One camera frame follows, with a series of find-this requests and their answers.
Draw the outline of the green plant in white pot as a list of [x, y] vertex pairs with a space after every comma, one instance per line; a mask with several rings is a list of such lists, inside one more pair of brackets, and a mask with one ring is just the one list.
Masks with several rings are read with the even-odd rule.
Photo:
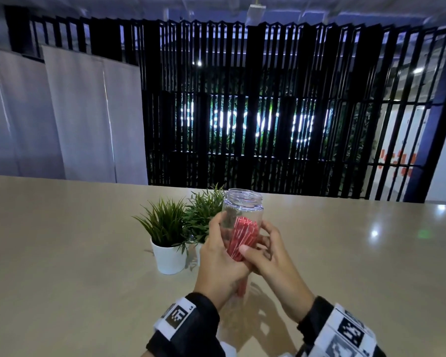
[[157, 269], [164, 275], [181, 272], [186, 265], [185, 203], [183, 199], [160, 199], [143, 207], [145, 213], [132, 216], [150, 236]]
[[200, 251], [209, 234], [209, 222], [223, 207], [226, 191], [215, 185], [213, 189], [192, 191], [184, 210], [184, 234], [187, 243], [194, 246], [197, 266], [201, 264]]

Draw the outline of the person's left hand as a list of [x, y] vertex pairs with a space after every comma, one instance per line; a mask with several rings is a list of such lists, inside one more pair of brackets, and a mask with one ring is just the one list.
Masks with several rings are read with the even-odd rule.
[[199, 267], [195, 293], [203, 294], [216, 307], [221, 310], [238, 289], [239, 282], [250, 275], [250, 268], [245, 263], [234, 261], [225, 251], [218, 252], [216, 256], [207, 254], [207, 237], [201, 251], [201, 264]]

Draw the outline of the dark blue pillar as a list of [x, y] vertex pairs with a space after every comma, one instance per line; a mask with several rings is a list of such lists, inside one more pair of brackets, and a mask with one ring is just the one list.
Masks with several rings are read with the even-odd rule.
[[446, 60], [403, 202], [424, 203], [446, 140]]

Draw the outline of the white ceiling fixture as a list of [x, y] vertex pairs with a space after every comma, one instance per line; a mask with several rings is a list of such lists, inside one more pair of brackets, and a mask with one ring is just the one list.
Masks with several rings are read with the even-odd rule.
[[262, 23], [263, 15], [266, 11], [266, 6], [261, 4], [250, 4], [247, 14], [245, 25], [248, 27], [256, 27]]

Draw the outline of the person's right hand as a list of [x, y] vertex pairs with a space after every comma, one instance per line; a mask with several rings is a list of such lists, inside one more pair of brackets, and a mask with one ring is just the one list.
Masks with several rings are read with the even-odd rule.
[[315, 301], [315, 295], [304, 282], [283, 243], [279, 229], [263, 220], [261, 228], [268, 235], [259, 236], [255, 248], [267, 249], [271, 255], [269, 271], [255, 271], [267, 282], [287, 316], [300, 323]]

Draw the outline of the white fabric panel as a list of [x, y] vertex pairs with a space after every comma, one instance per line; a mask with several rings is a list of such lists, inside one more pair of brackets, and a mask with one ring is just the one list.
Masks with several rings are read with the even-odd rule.
[[140, 69], [110, 59], [103, 66], [116, 182], [148, 185]]
[[102, 61], [45, 45], [42, 53], [66, 179], [115, 183]]
[[0, 175], [65, 179], [44, 62], [0, 50]]

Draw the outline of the black slatted partition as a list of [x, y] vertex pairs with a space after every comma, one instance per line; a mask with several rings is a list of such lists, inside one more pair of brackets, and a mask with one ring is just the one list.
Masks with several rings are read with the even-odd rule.
[[[119, 19], [3, 6], [12, 51], [42, 46], [139, 67], [151, 185], [403, 201], [446, 60], [446, 25], [355, 21]], [[210, 96], [238, 96], [236, 143], [210, 141]], [[195, 125], [178, 112], [195, 98]], [[260, 97], [281, 99], [256, 142]], [[290, 141], [296, 99], [315, 102], [308, 146]]]

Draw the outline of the bundle of red sticks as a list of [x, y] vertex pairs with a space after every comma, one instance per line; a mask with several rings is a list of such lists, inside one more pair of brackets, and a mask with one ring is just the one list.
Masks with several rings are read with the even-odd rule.
[[241, 245], [254, 248], [259, 238], [259, 226], [245, 216], [237, 216], [231, 229], [230, 239], [227, 245], [228, 255], [236, 262], [242, 262], [244, 257], [239, 252]]

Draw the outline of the glowing white sign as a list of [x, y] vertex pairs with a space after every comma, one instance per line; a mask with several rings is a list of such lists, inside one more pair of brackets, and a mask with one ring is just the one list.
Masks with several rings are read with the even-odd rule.
[[[211, 95], [210, 107], [212, 109], [209, 117], [210, 125], [210, 141], [216, 142], [216, 137], [219, 136], [220, 143], [223, 139], [223, 131], [226, 131], [226, 143], [232, 145], [236, 143], [237, 126], [237, 102], [238, 96], [230, 96], [228, 100], [228, 107], [224, 109], [223, 96]], [[262, 142], [265, 134], [269, 139], [269, 133], [274, 132], [274, 137], [277, 136], [279, 125], [279, 118], [282, 112], [281, 99], [276, 103], [276, 111], [273, 112], [274, 101], [273, 98], [260, 97], [258, 102], [258, 111], [256, 114], [256, 129], [255, 140]], [[180, 126], [186, 126], [187, 131], [193, 129], [196, 116], [196, 102], [195, 98], [188, 97], [184, 102], [184, 106], [180, 108], [179, 112]], [[312, 137], [315, 122], [315, 102], [303, 101], [299, 103], [296, 99], [296, 110], [292, 116], [290, 141], [295, 142], [297, 146], [308, 146]]]

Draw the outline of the clear plastic jar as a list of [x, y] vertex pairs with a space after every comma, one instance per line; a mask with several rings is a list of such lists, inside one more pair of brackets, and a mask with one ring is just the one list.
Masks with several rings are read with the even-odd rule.
[[221, 223], [221, 232], [226, 249], [230, 239], [231, 229], [237, 216], [245, 216], [256, 221], [259, 229], [261, 228], [263, 216], [262, 201], [262, 194], [256, 191], [237, 188], [228, 190], [222, 207], [222, 211], [225, 212], [225, 218]]

